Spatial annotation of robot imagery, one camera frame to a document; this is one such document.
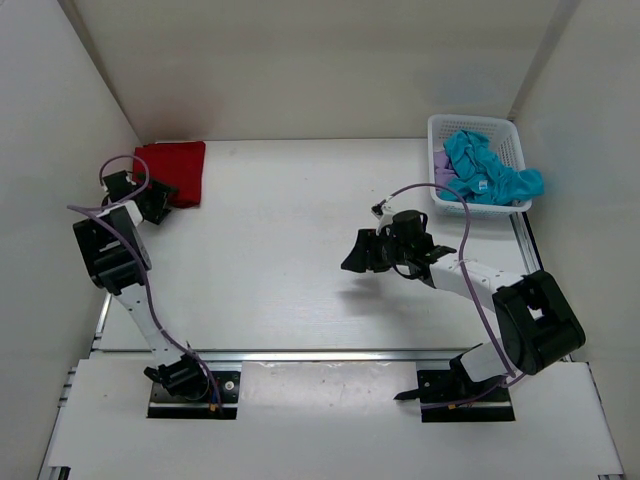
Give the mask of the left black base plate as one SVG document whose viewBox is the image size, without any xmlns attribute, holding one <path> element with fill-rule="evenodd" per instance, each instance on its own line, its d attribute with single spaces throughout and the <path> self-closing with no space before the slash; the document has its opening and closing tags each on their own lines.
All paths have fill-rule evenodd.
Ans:
<svg viewBox="0 0 640 480">
<path fill-rule="evenodd" d="M 213 371 L 221 395 L 222 407 L 212 388 L 191 397 L 170 395 L 159 383 L 153 382 L 147 406 L 149 419 L 171 420 L 235 420 L 241 387 L 241 370 L 224 367 Z"/>
</svg>

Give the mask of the lavender cloth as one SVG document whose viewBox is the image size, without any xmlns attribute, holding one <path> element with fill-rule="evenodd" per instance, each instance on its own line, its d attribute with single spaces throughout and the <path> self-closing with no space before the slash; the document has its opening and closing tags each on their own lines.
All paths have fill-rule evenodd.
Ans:
<svg viewBox="0 0 640 480">
<path fill-rule="evenodd" d="M 439 150 L 434 153 L 433 164 L 436 184 L 450 188 L 451 182 L 458 180 L 458 175 L 445 150 Z M 456 200 L 456 196 L 446 189 L 438 189 L 437 195 L 443 200 Z"/>
</svg>

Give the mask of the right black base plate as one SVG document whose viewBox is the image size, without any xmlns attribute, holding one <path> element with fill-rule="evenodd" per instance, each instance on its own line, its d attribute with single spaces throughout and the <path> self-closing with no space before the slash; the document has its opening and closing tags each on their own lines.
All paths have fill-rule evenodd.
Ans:
<svg viewBox="0 0 640 480">
<path fill-rule="evenodd" d="M 466 383 L 451 370 L 418 370 L 418 387 L 400 392 L 394 400 L 418 400 L 422 423 L 512 422 L 515 413 L 509 391 L 500 377 Z"/>
</svg>

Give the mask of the teal t shirt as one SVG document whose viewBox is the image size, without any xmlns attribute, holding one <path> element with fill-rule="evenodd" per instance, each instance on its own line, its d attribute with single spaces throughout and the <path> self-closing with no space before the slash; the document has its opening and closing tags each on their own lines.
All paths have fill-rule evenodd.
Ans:
<svg viewBox="0 0 640 480">
<path fill-rule="evenodd" d="M 444 142 L 444 150 L 458 175 L 449 189 L 467 203 L 497 206 L 526 202 L 544 193 L 540 172 L 515 171 L 503 165 L 488 144 L 486 136 L 468 130 L 459 130 Z"/>
</svg>

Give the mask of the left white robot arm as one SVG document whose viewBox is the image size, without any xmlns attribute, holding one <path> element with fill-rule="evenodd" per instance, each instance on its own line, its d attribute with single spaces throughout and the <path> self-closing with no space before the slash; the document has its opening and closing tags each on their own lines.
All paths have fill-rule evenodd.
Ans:
<svg viewBox="0 0 640 480">
<path fill-rule="evenodd" d="M 198 401 L 212 390 L 209 374 L 189 346 L 160 323 L 150 298 L 151 261 L 137 226 L 160 224 L 170 213 L 174 189 L 145 175 L 117 171 L 102 179 L 106 197 L 101 210 L 73 224 L 73 232 L 91 281 L 127 311 L 145 339 L 154 365 L 144 374 L 168 394 Z"/>
</svg>

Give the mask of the white plastic basket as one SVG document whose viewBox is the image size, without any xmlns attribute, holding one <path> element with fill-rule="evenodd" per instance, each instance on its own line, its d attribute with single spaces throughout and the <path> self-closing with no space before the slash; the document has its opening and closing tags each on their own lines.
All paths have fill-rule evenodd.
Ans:
<svg viewBox="0 0 640 480">
<path fill-rule="evenodd" d="M 444 142 L 459 130 L 480 133 L 489 140 L 488 149 L 499 157 L 500 162 L 515 171 L 526 168 L 516 126 L 506 120 L 494 117 L 435 114 L 427 121 L 428 172 L 429 179 L 435 183 L 435 155 L 444 151 Z M 440 215 L 464 216 L 463 206 L 459 202 L 446 201 L 432 188 L 430 191 L 435 210 Z M 514 202 L 510 206 L 470 204 L 470 212 L 474 218 L 502 218 L 516 213 L 527 212 L 532 200 Z"/>
</svg>

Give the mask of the red t shirt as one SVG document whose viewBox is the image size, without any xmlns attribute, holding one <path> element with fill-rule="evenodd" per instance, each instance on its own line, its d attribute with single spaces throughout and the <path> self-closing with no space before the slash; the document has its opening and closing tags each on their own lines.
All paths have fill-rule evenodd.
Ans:
<svg viewBox="0 0 640 480">
<path fill-rule="evenodd" d="M 201 203 L 205 153 L 203 141 L 155 143 L 134 151 L 146 162 L 153 180 L 177 190 L 170 196 L 170 204 L 183 209 Z"/>
</svg>

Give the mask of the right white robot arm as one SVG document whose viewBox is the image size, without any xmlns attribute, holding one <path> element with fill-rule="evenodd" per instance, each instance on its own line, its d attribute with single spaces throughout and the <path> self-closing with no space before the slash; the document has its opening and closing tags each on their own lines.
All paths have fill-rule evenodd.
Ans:
<svg viewBox="0 0 640 480">
<path fill-rule="evenodd" d="M 533 376 L 581 348 L 586 334 L 555 278 L 495 269 L 463 257 L 461 248 L 438 245 L 417 210 L 373 209 L 379 224 L 361 229 L 341 267 L 353 273 L 396 272 L 406 280 L 469 299 L 480 315 L 493 312 L 498 327 L 488 342 L 454 357 L 426 386 L 401 392 L 428 409 L 454 409 Z"/>
</svg>

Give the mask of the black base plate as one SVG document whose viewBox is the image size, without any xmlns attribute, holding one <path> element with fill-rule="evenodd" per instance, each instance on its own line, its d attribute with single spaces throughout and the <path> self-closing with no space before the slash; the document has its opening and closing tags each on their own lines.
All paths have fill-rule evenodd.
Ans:
<svg viewBox="0 0 640 480">
<path fill-rule="evenodd" d="M 400 392 L 394 400 L 418 400 L 422 423 L 512 422 L 515 413 L 509 391 L 500 377 L 466 383 L 451 370 L 418 370 L 418 387 Z"/>
<path fill-rule="evenodd" d="M 212 388 L 191 397 L 170 395 L 159 383 L 153 382 L 147 406 L 149 419 L 171 420 L 235 420 L 241 387 L 241 370 L 224 367 L 213 371 L 221 395 L 222 407 Z"/>
</svg>

